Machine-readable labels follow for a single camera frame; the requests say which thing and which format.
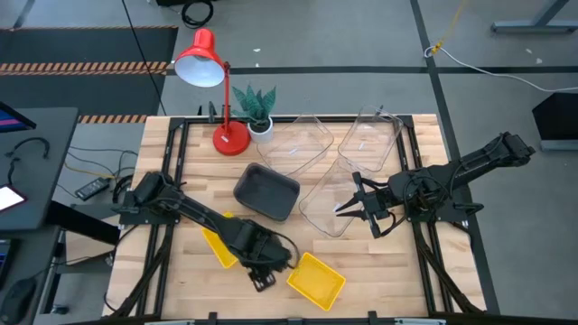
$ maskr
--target gray floor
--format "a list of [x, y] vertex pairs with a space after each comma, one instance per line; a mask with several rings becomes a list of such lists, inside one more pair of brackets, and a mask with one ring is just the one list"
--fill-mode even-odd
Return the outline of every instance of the gray floor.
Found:
[[[179, 15], [169, 9], [145, 0], [126, 2], [136, 25], [182, 26]], [[459, 2], [419, 1], [431, 42], [443, 35]], [[458, 59], [479, 66], [578, 65], [578, 32], [549, 36], [489, 32], [493, 21], [529, 19], [544, 3], [470, 0], [444, 47]], [[22, 7], [21, 0], [2, 0], [0, 27], [11, 26]], [[557, 18], [578, 20], [578, 1], [572, 1]], [[24, 23], [118, 25], [127, 25], [118, 0], [36, 0]], [[219, 55], [234, 67], [424, 66], [412, 9], [406, 0], [221, 0], [215, 3], [209, 28], [216, 34]], [[190, 44], [192, 35], [186, 28], [179, 30], [174, 56]], [[435, 61], [438, 66], [455, 66], [443, 54]], [[550, 88], [578, 86], [578, 74], [522, 77]], [[548, 96], [546, 93], [513, 80], [481, 75], [442, 75], [441, 80], [461, 153], [478, 149], [506, 130], [539, 147], [531, 109]], [[263, 89], [277, 85], [278, 114], [354, 113], [364, 104], [383, 104], [393, 113], [437, 113], [427, 74], [252, 75], [233, 76], [231, 82], [240, 88], [247, 83]], [[194, 88], [177, 77], [168, 77], [163, 89], [170, 115], [195, 114], [198, 106], [207, 106], [209, 100], [220, 107], [221, 98], [221, 88]], [[142, 132], [142, 125], [79, 125], [73, 144], [137, 150]], [[119, 154], [79, 152], [78, 156], [115, 170]], [[71, 158], [67, 162], [98, 169]], [[131, 163], [135, 163], [134, 157], [127, 156], [124, 166]], [[486, 206], [479, 214], [480, 227], [503, 314], [578, 319], [578, 281], [574, 276], [578, 260], [573, 254], [578, 248], [573, 233], [578, 226], [573, 218], [578, 208], [576, 167], [578, 153], [538, 151], [529, 165], [493, 172], [471, 185], [473, 198]], [[73, 190], [91, 179], [63, 170], [60, 184]], [[62, 190], [57, 190], [55, 198], [75, 202]], [[94, 199], [108, 200], [109, 196]], [[96, 318], [107, 275], [66, 275], [62, 281], [58, 302], [73, 307], [70, 315], [42, 316], [37, 323]], [[71, 295], [71, 287], [85, 282], [96, 289]]]

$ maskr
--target yellow object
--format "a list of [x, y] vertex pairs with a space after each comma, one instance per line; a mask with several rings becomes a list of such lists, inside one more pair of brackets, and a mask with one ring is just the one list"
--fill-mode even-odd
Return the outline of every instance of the yellow object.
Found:
[[287, 283], [324, 311], [329, 311], [345, 284], [345, 277], [305, 253]]
[[[223, 216], [225, 216], [225, 218], [234, 217], [230, 212], [225, 212]], [[225, 244], [223, 244], [223, 241], [220, 240], [219, 235], [206, 228], [202, 229], [202, 235], [205, 237], [205, 240], [207, 240], [213, 253], [215, 253], [215, 256], [219, 259], [220, 264], [223, 265], [224, 268], [230, 268], [238, 261], [238, 259], [229, 252]]]
[[448, 28], [448, 30], [445, 31], [445, 33], [442, 36], [442, 39], [439, 42], [437, 42], [437, 44], [435, 44], [435, 47], [433, 47], [433, 49], [432, 49], [432, 55], [434, 55], [435, 53], [437, 53], [440, 50], [443, 43], [445, 42], [445, 39], [448, 38], [453, 33], [453, 29], [455, 28], [455, 24], [458, 23], [458, 19], [460, 18], [461, 10], [463, 9], [463, 7], [467, 3], [468, 3], [468, 0], [461, 0], [460, 6], [458, 7], [458, 11], [453, 16], [453, 20], [452, 20], [452, 23], [450, 24], [450, 28]]

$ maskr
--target white cable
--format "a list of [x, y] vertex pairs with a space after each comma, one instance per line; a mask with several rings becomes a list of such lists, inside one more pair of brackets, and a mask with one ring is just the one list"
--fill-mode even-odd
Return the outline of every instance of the white cable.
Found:
[[[425, 51], [424, 51], [424, 57], [425, 57], [425, 58], [431, 58], [431, 57], [432, 57], [432, 49], [433, 49], [434, 47], [435, 47], [435, 46], [430, 46], [430, 47], [428, 47], [427, 49], [425, 49]], [[448, 51], [445, 50], [445, 48], [442, 48], [442, 47], [441, 47], [440, 50], [442, 50], [448, 57], [450, 57], [450, 59], [454, 60], [456, 63], [458, 63], [459, 65], [461, 65], [461, 66], [463, 66], [463, 67], [470, 68], [470, 69], [474, 69], [474, 70], [476, 70], [476, 71], [478, 71], [478, 72], [485, 73], [485, 74], [487, 74], [487, 75], [494, 76], [494, 77], [502, 77], [502, 78], [516, 79], [516, 80], [522, 81], [522, 82], [524, 82], [524, 83], [526, 83], [526, 84], [528, 84], [528, 85], [530, 85], [530, 86], [532, 86], [532, 87], [534, 87], [534, 88], [536, 88], [536, 89], [538, 89], [538, 90], [540, 90], [540, 91], [544, 91], [544, 92], [559, 92], [559, 91], [568, 91], [568, 90], [578, 90], [578, 87], [560, 88], [560, 89], [544, 89], [544, 88], [541, 88], [541, 87], [539, 87], [539, 86], [531, 83], [530, 81], [528, 81], [528, 80], [526, 80], [526, 79], [522, 79], [522, 78], [520, 78], [520, 77], [516, 77], [516, 76], [512, 76], [512, 75], [507, 75], [507, 74], [500, 74], [500, 73], [491, 73], [491, 72], [489, 72], [489, 71], [482, 70], [482, 69], [480, 69], [480, 68], [476, 68], [476, 67], [474, 67], [474, 66], [471, 66], [470, 64], [463, 63], [462, 61], [454, 58]]]

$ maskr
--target red desk lamp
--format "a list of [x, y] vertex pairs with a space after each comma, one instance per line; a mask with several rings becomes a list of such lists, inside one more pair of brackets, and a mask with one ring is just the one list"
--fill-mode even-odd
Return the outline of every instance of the red desk lamp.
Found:
[[250, 137], [245, 125], [229, 121], [229, 68], [228, 62], [223, 63], [215, 52], [215, 36], [206, 28], [195, 33], [192, 46], [183, 51], [174, 63], [177, 75], [193, 86], [214, 87], [225, 80], [225, 122], [215, 130], [213, 144], [222, 154], [236, 155], [247, 149]]

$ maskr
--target yellow bin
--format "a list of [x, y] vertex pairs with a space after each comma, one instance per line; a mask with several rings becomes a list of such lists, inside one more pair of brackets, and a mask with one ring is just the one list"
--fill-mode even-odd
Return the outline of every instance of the yellow bin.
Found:
[[324, 311], [329, 311], [345, 284], [345, 277], [315, 256], [305, 253], [287, 283]]
[[[232, 218], [233, 214], [230, 212], [225, 212], [223, 216], [226, 218]], [[205, 240], [207, 240], [207, 243], [209, 243], [213, 253], [215, 253], [215, 256], [219, 259], [220, 264], [223, 265], [224, 268], [230, 268], [238, 261], [238, 259], [232, 255], [231, 252], [229, 252], [225, 244], [223, 244], [223, 241], [220, 240], [220, 237], [217, 233], [214, 233], [204, 227], [202, 229], [202, 235], [205, 237]]]

